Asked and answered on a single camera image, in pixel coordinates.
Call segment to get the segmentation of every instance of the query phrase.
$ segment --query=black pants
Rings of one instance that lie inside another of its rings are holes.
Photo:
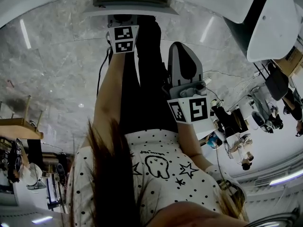
[[[236,109],[233,111],[233,114],[237,116],[237,118],[240,120],[241,128],[238,125],[234,115],[229,115],[225,112],[223,107],[212,107],[212,110],[216,114],[219,122],[223,124],[225,129],[225,136],[226,138],[229,136],[234,135],[235,133],[242,133],[248,130],[246,123],[243,119],[243,116],[239,109]]]
[[[136,46],[140,84],[135,70],[134,53],[127,53],[122,83],[120,128],[124,134],[149,129],[178,132],[162,91],[167,70],[160,52],[160,27],[153,16],[139,17],[138,25]]]
[[[295,108],[294,110],[291,110],[291,108],[288,106],[288,104],[283,100],[283,103],[285,104],[285,107],[287,108],[288,112],[296,119],[297,121],[302,121],[302,109],[300,104],[294,100],[294,95],[292,90],[289,88],[287,94],[284,96],[287,98],[292,104],[294,104]]]
[[[42,158],[41,140],[27,140],[28,144],[28,161],[36,164],[41,170],[44,169]]]

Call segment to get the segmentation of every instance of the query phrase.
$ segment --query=star print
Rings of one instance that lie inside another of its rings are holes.
[[[136,165],[133,165],[133,174],[134,175],[142,175],[140,172],[137,171],[138,165],[139,165],[139,163],[137,163]]]
[[[190,179],[192,179],[192,176],[193,176],[192,173],[198,171],[198,169],[191,168],[191,163],[189,163],[188,166],[184,166],[181,164],[180,164],[180,166],[183,168],[183,170],[181,173],[179,173],[179,175],[187,174],[190,177]]]
[[[178,178],[176,178],[176,180],[177,181],[175,183],[178,183],[180,186],[185,185],[185,183],[182,183],[183,179],[179,180]]]

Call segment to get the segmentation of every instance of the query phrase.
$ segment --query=air vent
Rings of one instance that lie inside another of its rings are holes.
[[[264,177],[264,178],[260,178],[255,180],[255,186],[264,186],[264,185],[268,185],[271,181],[277,179],[277,178],[281,178],[286,176],[286,172],[281,172],[272,176],[268,176],[268,177]]]

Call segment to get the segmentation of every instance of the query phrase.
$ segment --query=floor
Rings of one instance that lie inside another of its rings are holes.
[[[108,44],[107,17],[82,14],[91,3],[52,2],[0,29],[0,116],[22,115],[26,97],[31,95],[30,119],[37,121],[44,111],[40,131],[45,134],[45,151],[72,153],[74,146],[82,144],[93,115],[98,70]],[[246,60],[220,16],[179,0],[171,6],[180,14],[178,18],[157,17],[166,65],[170,45],[183,42],[201,60],[204,78],[212,78],[208,88],[224,99],[226,108],[263,81],[255,77],[256,68]]]

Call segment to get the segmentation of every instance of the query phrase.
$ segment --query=long brown hair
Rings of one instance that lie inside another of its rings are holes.
[[[111,121],[111,137],[112,151],[108,149],[89,123],[88,139],[94,157],[94,169],[91,172],[94,201],[94,209],[92,209],[91,215],[94,226],[128,225],[142,227],[140,206],[148,183],[145,186],[143,183],[141,184],[143,187],[136,196],[131,152],[127,140],[115,120]],[[71,185],[69,223],[71,227],[75,226],[73,193],[74,176],[72,176]],[[234,194],[233,197],[230,197],[226,194],[226,191],[223,191],[221,196],[218,197],[218,201],[223,214],[247,220],[246,215],[243,214],[244,197],[242,195]]]

